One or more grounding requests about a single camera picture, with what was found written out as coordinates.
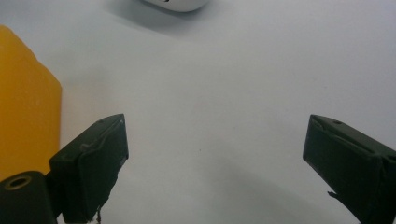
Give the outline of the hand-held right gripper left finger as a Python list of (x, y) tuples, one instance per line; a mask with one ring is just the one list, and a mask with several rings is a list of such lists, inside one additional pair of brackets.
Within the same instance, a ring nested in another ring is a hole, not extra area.
[(47, 180), (55, 213), (67, 223), (91, 221), (128, 158), (125, 117), (96, 121), (49, 160)]

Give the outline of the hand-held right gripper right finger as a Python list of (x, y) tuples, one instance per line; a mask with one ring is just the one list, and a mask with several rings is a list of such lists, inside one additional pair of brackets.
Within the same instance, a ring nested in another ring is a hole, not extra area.
[(361, 224), (396, 219), (395, 150), (344, 122), (312, 115), (303, 159)]

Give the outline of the yellow plastic container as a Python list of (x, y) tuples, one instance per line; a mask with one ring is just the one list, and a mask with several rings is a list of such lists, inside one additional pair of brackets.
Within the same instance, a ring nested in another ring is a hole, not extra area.
[(5, 25), (0, 25), (0, 181), (46, 173), (59, 150), (62, 87)]

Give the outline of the white rounded object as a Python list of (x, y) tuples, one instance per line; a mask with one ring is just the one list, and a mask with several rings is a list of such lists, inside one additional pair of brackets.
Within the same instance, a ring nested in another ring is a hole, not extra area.
[(203, 7), (210, 0), (145, 0), (152, 5), (175, 12), (191, 12)]

